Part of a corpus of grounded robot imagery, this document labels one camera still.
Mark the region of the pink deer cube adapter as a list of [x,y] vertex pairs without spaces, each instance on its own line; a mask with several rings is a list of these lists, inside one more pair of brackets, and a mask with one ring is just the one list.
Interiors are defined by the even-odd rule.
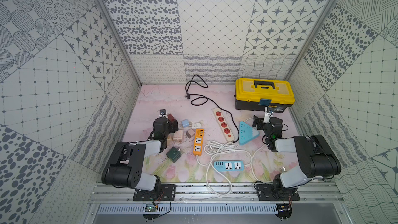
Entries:
[[183,130],[176,131],[173,134],[173,141],[175,141],[175,142],[181,143],[181,142],[183,142],[183,138],[184,138]]

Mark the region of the blue plug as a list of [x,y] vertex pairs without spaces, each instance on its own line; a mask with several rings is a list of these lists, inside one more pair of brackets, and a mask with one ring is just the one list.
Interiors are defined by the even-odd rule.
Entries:
[[182,124],[182,127],[183,127],[183,128],[190,127],[190,122],[189,122],[187,119],[182,120],[182,121],[181,121],[181,124]]

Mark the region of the beige wooden cube adapter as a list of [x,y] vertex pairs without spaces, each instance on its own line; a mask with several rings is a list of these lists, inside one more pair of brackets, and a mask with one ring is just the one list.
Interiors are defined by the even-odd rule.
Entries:
[[168,141],[168,142],[172,142],[172,141],[173,141],[173,134],[169,134],[169,135],[168,135],[167,141]]

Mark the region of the light blue triangular socket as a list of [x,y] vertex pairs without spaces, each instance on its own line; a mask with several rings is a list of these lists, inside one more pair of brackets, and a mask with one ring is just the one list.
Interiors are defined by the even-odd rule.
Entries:
[[260,133],[257,129],[248,125],[244,121],[239,123],[239,144],[245,145],[257,137],[259,137]]

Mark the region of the pink brown plug adapter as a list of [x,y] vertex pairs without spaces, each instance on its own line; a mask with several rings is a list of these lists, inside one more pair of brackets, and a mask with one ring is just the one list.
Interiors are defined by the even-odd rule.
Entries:
[[188,131],[186,131],[186,136],[190,139],[190,138],[194,138],[195,137],[195,131],[193,129],[189,129]]

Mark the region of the white plug adapter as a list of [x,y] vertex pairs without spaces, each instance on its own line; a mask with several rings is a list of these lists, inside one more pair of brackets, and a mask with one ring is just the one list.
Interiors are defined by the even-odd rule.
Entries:
[[201,124],[200,122],[191,122],[191,123],[190,123],[190,127],[191,127],[192,129],[200,129],[201,126],[202,126],[202,124]]

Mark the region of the dark green cube adapter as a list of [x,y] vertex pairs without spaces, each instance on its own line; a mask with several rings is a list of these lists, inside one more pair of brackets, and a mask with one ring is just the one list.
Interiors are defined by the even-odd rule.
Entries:
[[178,149],[176,147],[172,147],[167,152],[166,155],[173,163],[176,163],[178,161],[178,159],[181,157],[181,152],[180,152],[180,149]]

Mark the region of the orange power strip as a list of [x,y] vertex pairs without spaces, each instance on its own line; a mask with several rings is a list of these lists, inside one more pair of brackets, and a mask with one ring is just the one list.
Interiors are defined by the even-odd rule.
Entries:
[[194,146],[193,146],[193,154],[195,156],[202,155],[203,143],[204,143],[204,130],[196,129],[194,136]]

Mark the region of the white long power strip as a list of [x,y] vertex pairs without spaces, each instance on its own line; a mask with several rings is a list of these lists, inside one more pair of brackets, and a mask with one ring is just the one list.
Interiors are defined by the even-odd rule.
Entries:
[[235,137],[227,124],[226,118],[224,117],[220,108],[214,108],[213,114],[215,115],[215,119],[220,126],[220,129],[226,139],[227,142],[234,142]]

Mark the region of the blue white power strip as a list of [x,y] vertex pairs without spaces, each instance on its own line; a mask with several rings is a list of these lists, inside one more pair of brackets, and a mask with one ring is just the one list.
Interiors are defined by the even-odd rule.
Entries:
[[213,166],[218,172],[241,172],[244,170],[242,161],[215,161]]

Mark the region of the dark red cube adapter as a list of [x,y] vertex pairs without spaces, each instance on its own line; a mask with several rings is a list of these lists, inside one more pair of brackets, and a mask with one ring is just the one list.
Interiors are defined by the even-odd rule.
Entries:
[[174,116],[173,116],[172,114],[168,114],[168,115],[167,115],[167,118],[168,118],[168,120],[171,121],[171,122],[175,121],[175,118],[174,118]]

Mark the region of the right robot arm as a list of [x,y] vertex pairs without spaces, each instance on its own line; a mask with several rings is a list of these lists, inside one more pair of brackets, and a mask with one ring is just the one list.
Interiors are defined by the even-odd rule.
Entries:
[[271,152],[294,153],[297,156],[297,166],[275,176],[272,193],[293,190],[315,177],[333,179],[341,173],[342,166],[322,135],[283,138],[284,123],[276,117],[254,116],[252,126],[263,130],[263,143]]

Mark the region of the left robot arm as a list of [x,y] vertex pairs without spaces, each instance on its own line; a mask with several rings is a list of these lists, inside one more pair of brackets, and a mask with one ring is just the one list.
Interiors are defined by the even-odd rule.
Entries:
[[102,183],[116,188],[130,188],[159,195],[161,181],[156,175],[143,172],[146,157],[162,153],[167,148],[169,134],[178,131],[175,120],[157,118],[145,141],[118,142],[102,173]]

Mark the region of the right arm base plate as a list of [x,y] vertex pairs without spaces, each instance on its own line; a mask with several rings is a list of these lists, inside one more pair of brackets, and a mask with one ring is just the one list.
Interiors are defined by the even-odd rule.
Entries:
[[255,184],[259,201],[299,201],[297,188],[276,188],[271,184]]

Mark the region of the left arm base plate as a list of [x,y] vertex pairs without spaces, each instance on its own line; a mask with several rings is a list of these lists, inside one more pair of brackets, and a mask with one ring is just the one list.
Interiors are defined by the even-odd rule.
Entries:
[[160,184],[159,186],[155,186],[155,189],[152,191],[136,189],[133,201],[174,201],[176,187],[177,185],[175,184]]

